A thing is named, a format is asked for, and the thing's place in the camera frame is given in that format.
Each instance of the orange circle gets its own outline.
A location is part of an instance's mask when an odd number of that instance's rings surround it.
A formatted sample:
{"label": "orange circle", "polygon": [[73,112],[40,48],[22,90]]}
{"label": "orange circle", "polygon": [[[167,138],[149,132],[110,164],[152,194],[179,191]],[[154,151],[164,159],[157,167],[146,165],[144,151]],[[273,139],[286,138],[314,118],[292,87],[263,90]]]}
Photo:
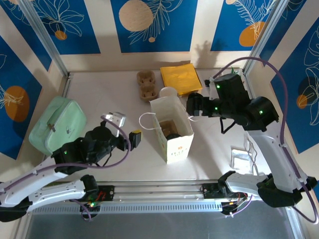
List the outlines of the orange circle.
{"label": "orange circle", "polygon": [[307,97],[304,96],[304,95],[299,95],[298,98],[297,98],[297,106],[300,108],[300,109],[304,109],[306,108],[307,106]]}
{"label": "orange circle", "polygon": [[5,112],[15,122],[23,122],[29,113],[30,100],[27,92],[20,86],[9,87],[4,94]]}
{"label": "orange circle", "polygon": [[55,33],[54,33],[55,37],[58,38],[59,40],[63,41],[67,38],[67,35],[65,34],[64,31],[60,31],[60,30],[57,30]]}
{"label": "orange circle", "polygon": [[256,40],[263,29],[265,23],[259,21],[253,25],[246,27],[239,36],[239,43],[242,46],[253,46],[256,43]]}

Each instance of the floral wall panel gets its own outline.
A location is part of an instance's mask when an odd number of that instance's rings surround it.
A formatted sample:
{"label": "floral wall panel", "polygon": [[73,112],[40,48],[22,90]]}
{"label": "floral wall panel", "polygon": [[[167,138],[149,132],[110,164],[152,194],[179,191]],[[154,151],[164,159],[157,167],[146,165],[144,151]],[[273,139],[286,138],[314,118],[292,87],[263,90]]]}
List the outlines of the floral wall panel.
{"label": "floral wall panel", "polygon": [[[280,69],[289,93],[287,125],[298,153],[319,143],[319,18]],[[271,81],[281,109],[283,86]]]}
{"label": "floral wall panel", "polygon": [[277,0],[224,0],[211,51],[249,51]]}
{"label": "floral wall panel", "polygon": [[281,18],[277,22],[266,45],[260,53],[260,58],[266,61],[270,59],[306,1],[307,0],[290,0],[288,2],[286,9],[281,15]]}
{"label": "floral wall panel", "polygon": [[0,37],[0,152],[17,159],[42,86]]}
{"label": "floral wall panel", "polygon": [[189,51],[197,0],[111,0],[121,52]]}
{"label": "floral wall panel", "polygon": [[34,0],[32,4],[60,54],[100,53],[83,0]]}
{"label": "floral wall panel", "polygon": [[21,35],[24,37],[30,48],[37,55],[45,69],[48,70],[52,62],[51,57],[44,49],[41,41],[21,12],[19,6],[17,5],[17,0],[0,0],[0,5],[10,17],[11,21],[14,23]]}

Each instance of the cable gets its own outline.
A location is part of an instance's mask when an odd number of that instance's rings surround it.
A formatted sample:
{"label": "cable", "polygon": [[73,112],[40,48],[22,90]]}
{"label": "cable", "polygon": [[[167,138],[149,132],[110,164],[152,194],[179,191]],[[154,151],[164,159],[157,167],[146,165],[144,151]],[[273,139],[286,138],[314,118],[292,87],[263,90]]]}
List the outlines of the cable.
{"label": "cable", "polygon": [[254,197],[254,195],[251,195],[251,196],[250,196],[250,199],[249,199],[248,203],[247,203],[246,206],[243,207],[241,210],[239,210],[239,211],[237,211],[237,212],[235,212],[235,213],[232,213],[231,215],[226,215],[225,217],[233,217],[234,215],[236,215],[236,214],[242,212],[243,210],[245,210],[245,209],[249,206],[249,204],[252,202],[253,197]]}
{"label": "cable", "polygon": [[[87,221],[87,222],[91,222],[92,221],[92,217],[91,217],[91,213],[89,212],[89,210],[84,206],[84,204],[80,203],[78,200],[76,199],[71,199],[70,201],[75,202],[77,204],[79,204],[81,206],[81,208],[83,208],[83,211],[81,212],[81,217],[83,220]],[[88,214],[89,219],[84,218],[83,213],[86,212]]]}
{"label": "cable", "polygon": [[[280,144],[284,145],[285,143],[285,139],[284,139],[284,135],[285,135],[285,124],[286,124],[286,120],[287,120],[287,114],[288,114],[288,88],[287,88],[287,84],[284,80],[284,77],[282,76],[282,74],[279,72],[279,70],[270,62],[263,60],[261,58],[258,57],[253,57],[253,56],[246,56],[246,57],[241,57],[238,59],[235,59],[233,61],[231,61],[230,63],[228,63],[225,67],[223,67],[217,74],[215,74],[213,76],[213,78],[215,79],[217,76],[219,76],[224,70],[226,70],[229,66],[231,66],[232,64],[238,62],[238,61],[242,61],[242,60],[255,60],[255,61],[260,61],[262,63],[264,63],[265,65],[268,65],[271,69],[273,69],[273,71],[277,74],[277,76],[279,77],[279,79],[281,80],[283,87],[284,87],[284,95],[285,95],[285,105],[284,105],[284,112],[283,112],[283,120],[282,120],[282,124],[281,124],[281,129],[280,129]],[[283,151],[288,159],[288,161],[290,162],[296,176],[298,177],[298,179],[301,179],[301,175],[298,171],[298,168],[294,162],[294,160],[292,159],[292,157],[290,156],[288,150],[283,147]],[[306,219],[308,222],[313,223],[313,224],[318,224],[319,223],[319,216],[318,216],[318,211],[315,205],[315,202],[312,198],[312,196],[310,195],[310,192],[308,190],[308,188],[306,187],[306,185],[303,182],[300,182],[302,188],[304,189],[304,191],[306,192],[309,201],[311,203],[311,206],[313,208],[314,211],[314,215],[315,215],[315,219],[311,220],[310,218],[308,218],[306,215],[304,215],[301,211],[299,211],[296,207],[293,207],[293,209],[296,210],[296,212],[298,212],[304,219]]]}
{"label": "cable", "polygon": [[228,130],[230,130],[233,126],[235,126],[236,122],[234,121],[229,127],[227,127],[227,128],[224,130],[223,119],[225,119],[225,118],[222,118],[222,117],[219,118],[220,131],[221,131],[222,134],[225,134]]}
{"label": "cable", "polygon": [[112,152],[110,152],[110,156],[108,157],[108,159],[105,161],[105,163],[103,164],[103,167],[109,162],[110,158],[112,157]]}
{"label": "cable", "polygon": [[[125,132],[120,127],[118,127],[116,124],[114,124],[113,122],[109,121],[108,119],[104,118],[103,116],[101,117],[101,119],[103,119],[104,121],[106,121],[110,125],[114,126],[117,130],[119,130],[121,132],[121,134],[123,135],[124,139],[127,141],[128,150],[127,150],[126,154],[124,155],[124,157],[120,161],[118,161],[116,163],[113,163],[111,165],[102,166],[102,167],[92,166],[92,165],[82,164],[82,163],[58,163],[58,164],[50,165],[50,166],[47,166],[47,167],[44,167],[44,168],[41,168],[41,169],[37,170],[36,174],[39,174],[39,173],[44,172],[44,171],[47,171],[49,169],[58,168],[58,167],[66,167],[66,166],[67,167],[72,167],[72,166],[75,166],[75,167],[82,167],[82,168],[106,169],[106,168],[115,167],[115,166],[119,165],[120,163],[122,163],[128,157],[128,155],[130,153],[131,142],[130,142],[128,136],[125,134]],[[34,175],[35,175],[34,173],[27,174],[24,177],[22,177],[22,178],[16,180],[15,182],[9,184],[8,186],[6,186],[4,188],[3,192],[0,192],[0,195],[2,195],[3,193],[5,193],[7,190],[9,190],[10,188],[14,187],[15,185],[18,185],[19,183],[25,181],[26,179],[28,179],[30,177],[33,177]]]}

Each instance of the paper bag handle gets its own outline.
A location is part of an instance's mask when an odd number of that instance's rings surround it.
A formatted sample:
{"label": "paper bag handle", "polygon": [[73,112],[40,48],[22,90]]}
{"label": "paper bag handle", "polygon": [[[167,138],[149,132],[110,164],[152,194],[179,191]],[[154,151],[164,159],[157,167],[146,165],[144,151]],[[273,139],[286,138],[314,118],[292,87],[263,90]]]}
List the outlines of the paper bag handle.
{"label": "paper bag handle", "polygon": [[139,124],[140,124],[140,126],[141,126],[143,129],[146,129],[146,130],[153,130],[153,129],[158,129],[158,128],[161,129],[161,127],[157,127],[157,128],[146,128],[146,127],[144,127],[144,126],[141,124],[141,118],[142,118],[142,116],[147,115],[147,114],[156,115],[155,113],[151,113],[151,112],[146,112],[146,113],[142,114],[142,115],[139,117]]}

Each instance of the beige circle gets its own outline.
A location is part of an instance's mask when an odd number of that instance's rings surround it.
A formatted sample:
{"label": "beige circle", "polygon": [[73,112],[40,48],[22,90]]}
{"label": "beige circle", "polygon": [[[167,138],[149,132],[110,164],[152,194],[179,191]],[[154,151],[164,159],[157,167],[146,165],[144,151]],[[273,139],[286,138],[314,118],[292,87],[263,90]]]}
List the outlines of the beige circle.
{"label": "beige circle", "polygon": [[150,37],[150,38],[149,38],[149,42],[151,42],[151,43],[152,43],[152,42],[155,42],[155,38],[154,38],[154,37]]}
{"label": "beige circle", "polygon": [[18,5],[18,0],[8,0],[9,2],[15,4],[15,5]]}
{"label": "beige circle", "polygon": [[236,1],[237,0],[226,0],[226,3],[230,5],[230,4],[234,4]]}
{"label": "beige circle", "polygon": [[119,11],[120,22],[128,31],[143,31],[153,23],[152,10],[141,0],[127,1]]}

